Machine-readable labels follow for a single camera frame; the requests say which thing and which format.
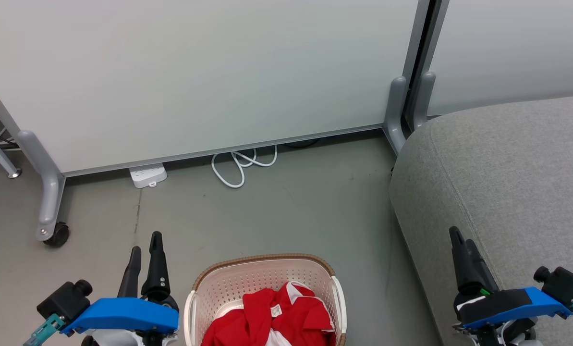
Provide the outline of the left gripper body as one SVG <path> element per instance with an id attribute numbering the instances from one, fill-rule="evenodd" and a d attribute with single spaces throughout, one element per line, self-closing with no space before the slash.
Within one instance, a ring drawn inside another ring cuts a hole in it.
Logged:
<path id="1" fill-rule="evenodd" d="M 97 300 L 81 315 L 81 332 L 92 339 L 82 346 L 166 346 L 180 317 L 169 298 L 167 287 L 121 287 L 117 297 Z"/>

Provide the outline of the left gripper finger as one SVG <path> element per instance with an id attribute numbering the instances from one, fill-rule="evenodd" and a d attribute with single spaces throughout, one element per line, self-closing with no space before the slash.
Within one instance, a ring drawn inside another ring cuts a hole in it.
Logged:
<path id="1" fill-rule="evenodd" d="M 170 296 L 171 287 L 161 232 L 152 233 L 149 253 L 150 261 L 141 295 L 149 301 L 163 301 Z"/>
<path id="2" fill-rule="evenodd" d="M 138 297 L 138 277 L 141 272 L 142 250 L 139 246 L 131 249 L 130 260 L 124 270 L 117 297 Z"/>

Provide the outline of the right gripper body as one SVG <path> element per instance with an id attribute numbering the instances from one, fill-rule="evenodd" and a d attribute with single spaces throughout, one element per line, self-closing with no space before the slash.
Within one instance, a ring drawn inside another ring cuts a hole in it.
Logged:
<path id="1" fill-rule="evenodd" d="M 473 346 L 538 346 L 538 289 L 526 287 L 495 293 L 481 289 L 469 300 L 456 298 L 453 330 Z"/>

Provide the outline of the white power strip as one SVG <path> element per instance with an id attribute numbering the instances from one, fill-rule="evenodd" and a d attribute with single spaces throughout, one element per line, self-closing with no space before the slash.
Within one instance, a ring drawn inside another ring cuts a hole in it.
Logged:
<path id="1" fill-rule="evenodd" d="M 168 178 L 165 166 L 162 163 L 130 167 L 130 176 L 136 188 L 154 188 L 158 183 Z"/>

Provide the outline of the grey fabric sofa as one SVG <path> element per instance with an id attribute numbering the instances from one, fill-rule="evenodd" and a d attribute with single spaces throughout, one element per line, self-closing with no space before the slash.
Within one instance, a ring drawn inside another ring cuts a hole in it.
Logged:
<path id="1" fill-rule="evenodd" d="M 546 266 L 573 273 L 573 97 L 454 112 L 403 145 L 390 199 L 443 346 L 457 285 L 449 228 L 475 241 L 501 289 L 535 285 Z"/>

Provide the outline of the black caster wheel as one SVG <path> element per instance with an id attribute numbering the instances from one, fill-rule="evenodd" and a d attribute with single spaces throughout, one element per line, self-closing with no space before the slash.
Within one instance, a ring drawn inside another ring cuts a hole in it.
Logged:
<path id="1" fill-rule="evenodd" d="M 53 235 L 43 241 L 43 243 L 51 248 L 58 249 L 67 243 L 70 236 L 69 226 L 65 222 L 57 222 L 54 226 Z"/>

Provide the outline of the white perforated laundry basket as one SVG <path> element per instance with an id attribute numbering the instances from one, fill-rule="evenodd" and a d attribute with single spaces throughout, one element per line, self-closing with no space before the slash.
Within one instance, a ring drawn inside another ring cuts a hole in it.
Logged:
<path id="1" fill-rule="evenodd" d="M 260 289 L 279 289 L 288 281 L 300 282 L 320 298 L 336 328 L 333 346 L 345 346 L 347 314 L 341 283 L 322 258 L 288 253 L 222 261 L 203 271 L 181 308 L 181 333 L 186 346 L 200 346 L 214 319 L 243 306 L 243 296 Z"/>

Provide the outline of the red white striped garment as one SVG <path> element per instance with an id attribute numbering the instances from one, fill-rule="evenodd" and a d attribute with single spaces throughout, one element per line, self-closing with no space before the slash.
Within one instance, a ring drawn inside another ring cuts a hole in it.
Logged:
<path id="1" fill-rule="evenodd" d="M 306 285 L 288 281 L 275 291 L 243 295 L 243 306 L 215 319 L 201 346 L 335 346 L 324 302 Z"/>

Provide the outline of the grey partition leg with caster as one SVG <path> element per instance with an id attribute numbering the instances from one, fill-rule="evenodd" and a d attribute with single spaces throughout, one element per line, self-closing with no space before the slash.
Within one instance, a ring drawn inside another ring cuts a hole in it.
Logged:
<path id="1" fill-rule="evenodd" d="M 38 213 L 36 239 L 43 242 L 53 235 L 54 226 L 58 222 L 65 177 L 34 132 L 19 131 L 17 140 L 42 180 L 42 199 Z"/>

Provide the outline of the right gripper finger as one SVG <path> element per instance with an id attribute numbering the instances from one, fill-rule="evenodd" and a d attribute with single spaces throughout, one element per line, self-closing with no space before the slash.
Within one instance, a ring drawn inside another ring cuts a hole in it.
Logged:
<path id="1" fill-rule="evenodd" d="M 468 247 L 469 256 L 471 262 L 473 263 L 473 267 L 475 268 L 475 272 L 480 276 L 480 282 L 484 289 L 488 292 L 497 292 L 499 291 L 499 287 L 493 278 L 493 275 L 484 261 L 482 255 L 479 252 L 479 249 L 475 242 L 472 239 L 466 240 L 466 246 Z"/>
<path id="2" fill-rule="evenodd" d="M 449 228 L 449 235 L 458 292 L 479 294 L 481 278 L 474 265 L 472 253 L 475 243 L 471 239 L 464 238 L 457 226 Z"/>

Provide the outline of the white partition panel grey frame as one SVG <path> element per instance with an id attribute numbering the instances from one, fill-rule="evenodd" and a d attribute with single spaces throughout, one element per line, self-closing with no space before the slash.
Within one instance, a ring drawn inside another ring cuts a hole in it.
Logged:
<path id="1" fill-rule="evenodd" d="M 573 0 L 449 0 L 427 113 L 573 96 Z"/>
<path id="2" fill-rule="evenodd" d="M 0 100 L 62 173 L 383 122 L 419 0 L 0 0 Z"/>

